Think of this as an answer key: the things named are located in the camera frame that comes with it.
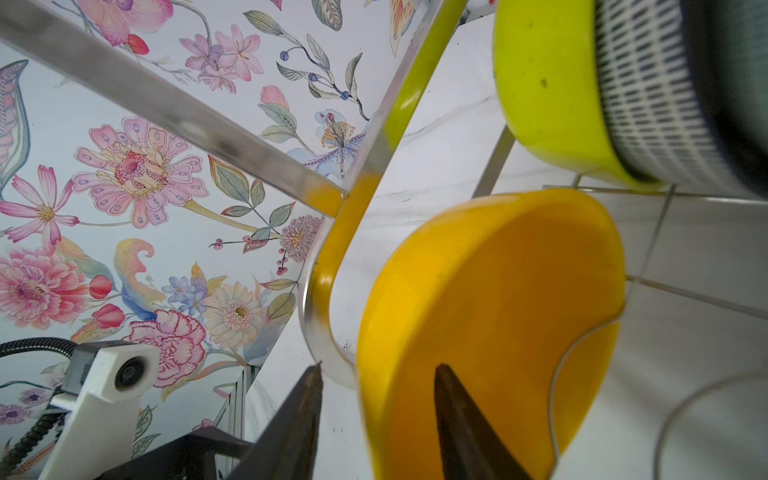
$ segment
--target metal frame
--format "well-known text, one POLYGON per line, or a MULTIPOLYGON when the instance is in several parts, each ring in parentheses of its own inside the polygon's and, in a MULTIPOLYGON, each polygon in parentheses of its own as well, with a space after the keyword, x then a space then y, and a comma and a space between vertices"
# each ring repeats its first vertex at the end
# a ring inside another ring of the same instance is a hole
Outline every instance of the metal frame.
POLYGON ((324 373, 355 388, 353 358, 330 330, 333 281, 466 3, 431 1, 341 187, 32 0, 0 2, 0 39, 325 214, 299 278, 300 323, 324 373))

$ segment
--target wire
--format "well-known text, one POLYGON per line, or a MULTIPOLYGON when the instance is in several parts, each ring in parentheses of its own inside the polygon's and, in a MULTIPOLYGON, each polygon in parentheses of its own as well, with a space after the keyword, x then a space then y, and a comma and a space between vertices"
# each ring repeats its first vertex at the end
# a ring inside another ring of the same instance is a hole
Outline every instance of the wire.
POLYGON ((752 382, 756 379, 760 379, 768 375, 768 369, 754 370, 748 373, 742 373, 740 375, 734 375, 726 377, 725 379, 718 380, 710 383, 693 392, 686 397, 682 402, 678 403, 672 413, 664 420, 664 424, 661 426, 658 437, 656 437, 656 445, 654 446, 654 480, 661 479, 661 453, 664 450, 664 446, 669 439, 670 430, 672 425, 698 400, 701 400, 705 396, 715 393, 718 390, 725 389, 729 386, 738 385, 739 383, 752 382))
MULTIPOLYGON (((13 355, 14 353, 48 351, 60 353, 68 358, 72 357, 77 343, 67 339, 60 339, 52 336, 43 336, 30 339, 13 340, 0 344, 0 357, 13 355)), ((56 389, 51 395, 53 397, 61 390, 56 389)), ((0 474, 5 480, 9 477, 29 453, 35 449, 40 441, 56 426, 64 420, 66 413, 43 414, 35 424, 30 428, 21 440, 6 453, 2 462, 0 462, 0 474)))
MULTIPOLYGON (((577 185, 578 185, 578 182, 574 180, 574 186, 577 186, 577 185)), ((563 353, 563 356, 560 357, 558 366, 554 369, 554 374, 552 375, 552 381, 549 384, 549 395, 548 395, 548 401, 547 401, 547 417, 549 422, 549 435, 551 436, 552 450, 554 451, 554 468, 552 469, 553 474, 555 469, 557 469, 558 467, 558 463, 560 462, 560 456, 561 456, 560 445, 558 444, 557 432, 554 430, 554 390, 555 390, 555 387, 557 387, 558 380, 560 378, 560 372, 563 369, 565 360, 568 359, 568 357, 576 349, 576 347, 581 345, 581 343, 584 342, 585 339, 587 339, 592 334, 601 331, 607 326, 614 325, 621 318, 621 314, 626 309, 627 303, 629 302, 629 299, 632 297, 632 293, 635 291, 635 287, 640 283, 640 279, 643 278, 643 276, 645 275, 645 270, 647 269, 648 264, 650 262, 650 254, 653 252, 654 247, 656 245, 656 241, 658 240, 659 233, 661 232, 661 226, 664 224, 664 219, 667 217, 667 212, 669 210, 670 203, 672 202, 672 198, 674 197, 676 188, 677 188, 677 185, 672 185, 669 191, 667 192, 667 197, 664 199, 664 205, 662 206, 661 213, 659 215, 658 220, 656 221, 654 233, 653 233, 653 236, 650 238, 650 243, 648 244, 648 249, 645 253, 645 258, 643 259, 643 264, 640 268, 640 272, 635 277, 634 282, 632 282, 632 284, 629 287, 629 290, 627 291, 627 299, 624 301, 624 305, 622 306, 621 312, 619 312, 619 314, 617 314, 615 317, 611 318, 607 322, 594 326, 591 329, 587 330, 586 332, 582 333, 581 336, 579 336, 568 347, 568 349, 565 350, 565 353, 563 353)))

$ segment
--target red berry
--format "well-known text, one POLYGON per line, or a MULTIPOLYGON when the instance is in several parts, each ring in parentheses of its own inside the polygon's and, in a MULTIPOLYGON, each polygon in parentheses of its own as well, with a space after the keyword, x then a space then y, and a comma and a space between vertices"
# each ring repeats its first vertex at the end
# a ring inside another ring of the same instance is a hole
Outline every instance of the red berry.
POLYGON ((127 43, 128 46, 131 47, 131 51, 136 55, 146 55, 149 53, 147 43, 137 35, 130 34, 127 43))
POLYGON ((97 275, 91 280, 88 285, 88 290, 91 292, 91 296, 96 300, 102 300, 109 295, 112 291, 112 282, 104 275, 97 275))

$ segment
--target pink lily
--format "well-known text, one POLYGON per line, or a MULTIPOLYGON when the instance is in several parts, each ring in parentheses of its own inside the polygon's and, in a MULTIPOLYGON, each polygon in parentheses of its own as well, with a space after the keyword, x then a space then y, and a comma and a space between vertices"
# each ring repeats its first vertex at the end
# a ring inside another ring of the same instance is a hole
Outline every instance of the pink lily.
POLYGON ((170 0, 75 0, 113 46, 128 43, 131 30, 154 33, 174 14, 170 0))
POLYGON ((194 41, 189 38, 179 38, 179 42, 191 51, 193 55, 187 59, 185 64, 187 68, 192 70, 202 71, 206 65, 213 65, 216 67, 216 60, 219 59, 221 53, 224 51, 221 45, 208 46, 208 40, 199 33, 194 36, 194 41))
POLYGON ((231 68, 219 68, 216 69, 213 65, 206 65, 203 68, 203 74, 200 79, 210 86, 211 90, 223 90, 226 88, 231 94, 237 93, 237 87, 235 87, 234 78, 237 78, 237 74, 232 71, 231 68))
POLYGON ((252 71, 258 74, 264 73, 259 59, 253 54, 261 46, 259 35, 250 35, 243 39, 243 32, 237 25, 232 25, 232 38, 217 31, 216 40, 224 49, 224 53, 219 57, 219 65, 234 67, 237 76, 245 81, 250 81, 250 72, 252 71))
POLYGON ((38 177, 45 200, 29 182, 15 175, 13 177, 13 187, 34 206, 28 207, 13 202, 0 201, 0 213, 11 217, 34 218, 35 220, 20 227, 11 228, 5 233, 10 240, 16 243, 42 228, 43 250, 47 255, 51 255, 56 250, 56 243, 61 240, 61 231, 58 228, 58 224, 61 223, 62 225, 73 227, 80 223, 80 220, 72 215, 56 214, 67 203, 69 196, 72 195, 74 182, 72 180, 67 182, 64 191, 61 193, 61 198, 57 201, 56 175, 53 168, 40 165, 38 167, 38 177))

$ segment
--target floral wallpaper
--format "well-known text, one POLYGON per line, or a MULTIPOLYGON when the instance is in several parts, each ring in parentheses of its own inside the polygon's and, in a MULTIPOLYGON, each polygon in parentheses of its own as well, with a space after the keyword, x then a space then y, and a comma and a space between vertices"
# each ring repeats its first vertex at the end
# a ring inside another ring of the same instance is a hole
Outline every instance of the floral wallpaper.
MULTIPOLYGON (((388 14, 369 3, 49 6, 341 181, 423 10, 391 0, 388 14)), ((4 45, 0 88, 2 341, 60 336, 160 348, 135 455, 209 425, 295 309, 321 215, 4 45)), ((63 380, 63 360, 2 359, 0 442, 17 442, 40 415, 63 380)), ((53 445, 44 440, 17 473, 39 471, 53 445)))

